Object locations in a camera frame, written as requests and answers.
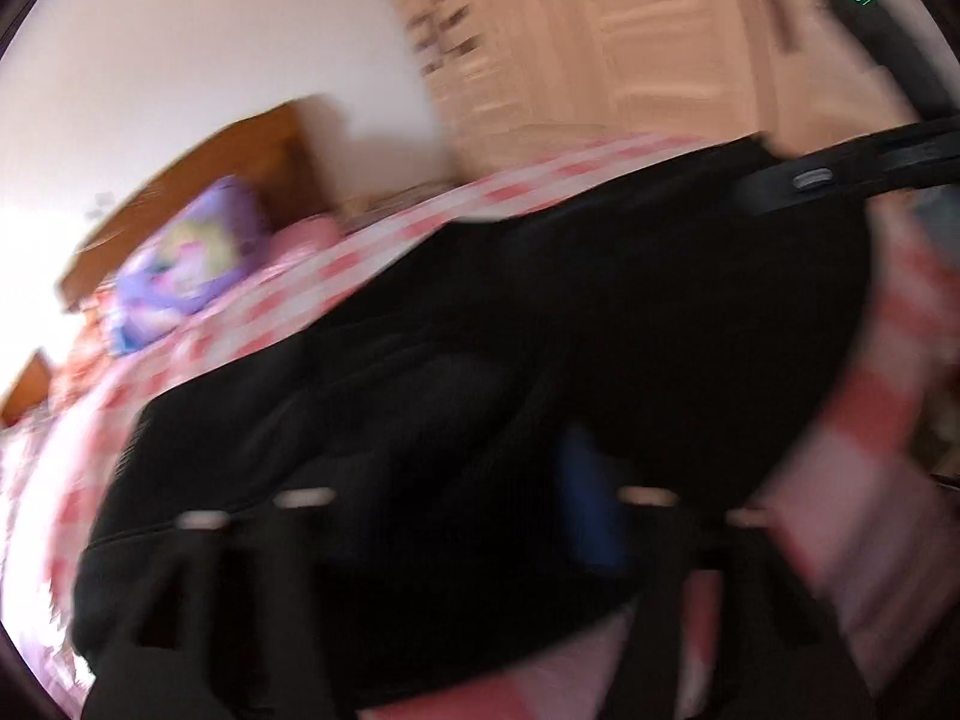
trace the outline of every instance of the bed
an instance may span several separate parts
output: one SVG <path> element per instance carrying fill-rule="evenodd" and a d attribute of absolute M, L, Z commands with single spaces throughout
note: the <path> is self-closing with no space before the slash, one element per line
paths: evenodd
<path fill-rule="evenodd" d="M 306 148 L 299 105 L 291 101 L 249 119 L 234 122 L 215 133 L 162 170 L 124 202 L 114 215 L 77 247 L 70 265 L 56 286 L 64 311 L 77 312 L 104 278 L 115 271 L 141 242 L 224 175 L 241 176 L 253 187 L 272 231 L 268 264 L 241 285 L 239 292 L 248 290 L 254 282 L 269 280 L 275 271 L 296 258 L 304 257 L 317 247 L 331 242 L 331 228 L 335 225 L 332 218 L 325 214 L 333 208 Z M 216 314 L 217 310 L 211 306 L 210 311 L 198 322 L 209 322 L 209 317 Z M 169 350 L 174 347 L 176 341 L 171 338 L 165 348 Z M 37 355 L 35 360 L 42 362 L 42 357 Z M 34 481 L 35 471 L 40 471 L 37 475 L 40 478 L 48 469 L 64 469 L 63 466 L 48 463 L 48 458 L 57 456 L 58 460 L 62 459 L 68 464 L 70 458 L 82 454 L 80 447 L 83 438 L 95 429 L 97 410 L 104 405 L 104 393 L 112 391 L 110 388 L 116 382 L 126 381 L 133 372 L 142 370 L 144 362 L 138 355 L 112 362 L 104 380 L 56 420 L 51 419 L 45 410 L 37 410 L 48 395 L 51 384 L 49 370 L 42 365 L 46 375 L 32 375 L 27 381 L 25 377 L 40 363 L 27 367 L 20 384 L 30 386 L 16 386 L 14 390 L 22 396 L 18 397 L 16 404 L 8 403 L 12 410 L 16 406 L 17 418 L 26 413 L 29 415 L 25 423 L 19 425 L 18 436 L 3 454 L 4 471 L 7 471 L 2 476 L 3 517 L 4 522 L 7 519 L 10 522 L 0 528 L 12 530 L 13 522 L 19 522 L 20 495 L 30 487 L 28 483 Z M 49 497 L 51 501 L 56 500 L 54 488 L 51 488 Z M 40 514 L 40 508 L 37 509 L 37 515 Z M 37 519 L 31 519 L 29 527 L 36 526 Z M 0 559 L 3 559 L 0 560 L 2 566 L 6 559 L 6 543 Z M 4 615 L 6 628 L 16 636 L 16 624 L 11 624 L 10 620 L 21 615 L 10 609 L 16 609 L 18 604 L 11 600 L 10 594 L 4 595 L 8 609 Z M 26 651 L 27 661 L 31 666 L 36 666 L 37 658 L 30 657 L 30 645 L 22 644 L 22 638 L 21 645 L 19 649 Z M 45 691 L 38 689 L 30 672 L 23 668 L 16 649 L 0 646 L 0 650 L 5 656 L 4 666 L 11 690 L 32 696 L 35 707 L 44 715 L 51 712 L 51 716 L 58 716 L 56 705 L 49 700 Z M 42 669 L 35 668 L 34 671 L 42 672 Z M 61 694 L 62 691 L 59 692 L 56 679 L 51 683 L 43 678 L 40 683 L 47 685 L 49 692 L 68 709 L 74 705 Z"/>
<path fill-rule="evenodd" d="M 68 636 L 77 560 L 144 404 L 306 327 L 448 220 L 530 213 L 702 144 L 654 134 L 588 143 L 448 191 L 332 247 L 294 247 L 172 336 L 112 367 L 51 432 L 25 485 L 2 578 L 3 623 L 61 711 L 79 716 L 92 682 Z M 872 224 L 885 252 L 872 286 L 874 315 L 821 418 L 760 490 L 757 504 L 770 512 L 776 540 L 800 576 L 836 608 L 878 694 L 960 598 L 960 531 L 942 493 L 901 453 L 923 397 L 923 374 L 942 341 L 956 335 L 956 312 L 942 298 L 950 275 L 931 260 L 895 200 L 875 201 Z M 117 251 L 136 237 L 114 244 Z M 90 266 L 82 280 L 65 279 L 82 285 L 64 289 L 67 304 L 96 286 L 107 261 Z M 884 429 L 874 429 L 877 420 Z M 688 712 L 709 683 L 717 608 L 716 576 L 691 576 L 682 680 Z M 628 620 L 623 610 L 505 673 L 365 716 L 592 720 Z"/>

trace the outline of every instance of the pillow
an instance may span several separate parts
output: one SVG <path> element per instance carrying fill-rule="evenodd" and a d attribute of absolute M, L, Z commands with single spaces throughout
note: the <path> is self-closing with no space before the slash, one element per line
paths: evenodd
<path fill-rule="evenodd" d="M 282 268 L 289 262 L 328 250 L 342 240 L 344 233 L 331 215 L 306 218 L 272 235 L 267 267 Z"/>
<path fill-rule="evenodd" d="M 167 335 L 259 268 L 267 245 L 253 190 L 236 176 L 221 178 L 117 272 L 117 351 L 137 351 Z"/>

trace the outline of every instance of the cabinet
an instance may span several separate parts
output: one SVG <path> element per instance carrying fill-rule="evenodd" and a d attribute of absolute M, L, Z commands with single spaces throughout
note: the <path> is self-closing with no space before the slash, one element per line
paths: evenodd
<path fill-rule="evenodd" d="M 397 7 L 469 178 L 623 132 L 762 130 L 789 152 L 909 119 L 816 0 Z"/>

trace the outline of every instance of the purple pillow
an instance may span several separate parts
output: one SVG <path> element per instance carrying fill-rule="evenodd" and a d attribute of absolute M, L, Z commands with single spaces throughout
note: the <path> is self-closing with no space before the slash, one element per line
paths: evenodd
<path fill-rule="evenodd" d="M 267 223 L 253 190 L 221 178 L 138 247 L 117 272 L 120 353 L 162 338 L 260 268 Z"/>

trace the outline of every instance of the red and white checkered blanket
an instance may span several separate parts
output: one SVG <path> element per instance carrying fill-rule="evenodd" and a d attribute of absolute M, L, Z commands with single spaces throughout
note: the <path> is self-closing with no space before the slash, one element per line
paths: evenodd
<path fill-rule="evenodd" d="M 172 336 L 120 362 L 56 427 L 11 538 L 3 623 L 45 688 L 79 715 L 92 677 L 66 635 L 77 562 L 149 400 L 306 327 L 448 220 L 530 213 L 701 146 L 635 135 L 450 191 L 329 250 L 261 271 Z M 956 281 L 901 206 L 877 199 L 871 217 L 875 279 L 858 350 L 824 413 L 757 503 L 771 512 L 795 569 L 836 606 L 877 689 L 960 595 L 960 533 L 933 485 L 902 456 L 923 392 L 960 325 Z M 694 712 L 709 682 L 717 586 L 709 572 L 688 582 L 684 714 Z M 503 674 L 367 716 L 592 720 L 628 618 L 624 610 Z"/>

